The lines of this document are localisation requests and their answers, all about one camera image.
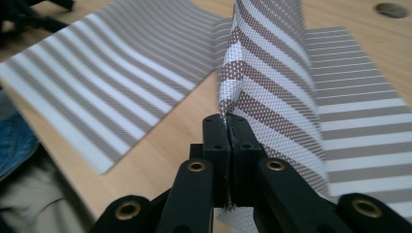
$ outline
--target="striped cloth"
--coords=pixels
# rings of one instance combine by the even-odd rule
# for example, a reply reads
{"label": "striped cloth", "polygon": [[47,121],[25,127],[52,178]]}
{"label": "striped cloth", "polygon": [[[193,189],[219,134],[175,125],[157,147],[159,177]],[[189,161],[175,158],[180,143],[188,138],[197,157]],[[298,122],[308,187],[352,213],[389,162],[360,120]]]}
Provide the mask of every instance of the striped cloth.
{"label": "striped cloth", "polygon": [[[220,31],[223,117],[245,117],[267,153],[325,198],[361,192],[412,222],[412,115],[344,28],[305,31],[297,0],[238,0]],[[251,208],[220,219],[257,232]]]}
{"label": "striped cloth", "polygon": [[315,86],[299,7],[299,1],[235,2],[220,108],[223,117],[247,119],[269,156],[287,159],[327,195]]}
{"label": "striped cloth", "polygon": [[218,19],[187,0],[115,1],[0,77],[104,173],[213,70]]}
{"label": "striped cloth", "polygon": [[342,27],[308,30],[329,197],[373,196],[412,222],[412,114]]}

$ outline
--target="metal screw hole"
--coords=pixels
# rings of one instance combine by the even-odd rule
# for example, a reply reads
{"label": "metal screw hole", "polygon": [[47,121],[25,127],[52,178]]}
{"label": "metal screw hole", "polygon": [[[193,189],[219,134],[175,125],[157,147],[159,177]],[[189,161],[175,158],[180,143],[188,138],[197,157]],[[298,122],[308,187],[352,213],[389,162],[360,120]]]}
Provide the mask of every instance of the metal screw hole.
{"label": "metal screw hole", "polygon": [[134,216],[139,215],[141,211],[140,204],[136,201],[123,202],[116,209],[116,218],[119,220],[129,220]]}
{"label": "metal screw hole", "polygon": [[266,167],[276,172],[279,172],[285,169],[285,165],[277,161],[268,161],[266,163]]}
{"label": "metal screw hole", "polygon": [[381,209],[373,202],[364,199],[355,199],[352,201],[352,206],[358,213],[369,217],[380,217],[382,215]]}
{"label": "metal screw hole", "polygon": [[189,164],[188,169],[192,172],[201,172],[205,170],[206,165],[201,162],[192,162]]}

